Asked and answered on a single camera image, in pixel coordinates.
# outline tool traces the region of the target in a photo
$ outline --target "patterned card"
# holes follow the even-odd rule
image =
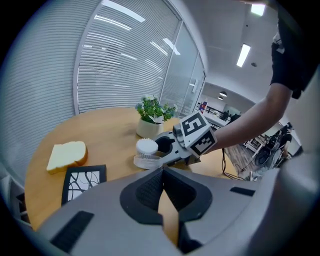
[[[106,182],[106,171],[105,165],[68,168],[64,178],[61,205],[80,196],[89,188]]]

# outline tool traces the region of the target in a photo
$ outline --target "round wooden table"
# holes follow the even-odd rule
[[[133,163],[136,154],[136,135],[139,114],[134,108],[105,108],[76,115],[57,125],[39,144],[29,163],[25,179],[25,203],[31,226],[39,226],[61,207],[65,172],[49,174],[46,171],[54,144],[83,141],[88,149],[85,166],[106,165],[107,181],[143,171]],[[179,119],[164,123],[171,131]],[[226,172],[237,175],[230,159],[225,156]],[[189,166],[174,166],[194,173],[225,178],[222,175],[222,151],[201,156],[201,162]],[[164,192],[159,203],[163,215],[164,232],[176,243],[178,213]]]

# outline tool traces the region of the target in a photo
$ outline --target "toast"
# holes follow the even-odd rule
[[[77,167],[85,164],[88,158],[88,149],[82,141],[71,141],[53,146],[46,170],[50,174],[64,172],[68,167]]]

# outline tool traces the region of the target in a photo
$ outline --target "potted plant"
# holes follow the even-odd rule
[[[135,109],[141,116],[136,133],[140,137],[152,139],[164,131],[164,122],[175,115],[178,107],[175,104],[173,107],[168,104],[162,107],[156,97],[144,96],[142,104],[137,104]]]
[[[215,116],[219,117],[219,112],[218,112],[218,111],[216,111],[216,110],[214,110],[214,111],[213,111],[213,115],[215,115]]]

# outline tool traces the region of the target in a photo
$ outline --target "person's hand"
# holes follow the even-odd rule
[[[283,155],[284,158],[288,158],[288,156],[289,156],[287,151],[283,151],[282,155]]]

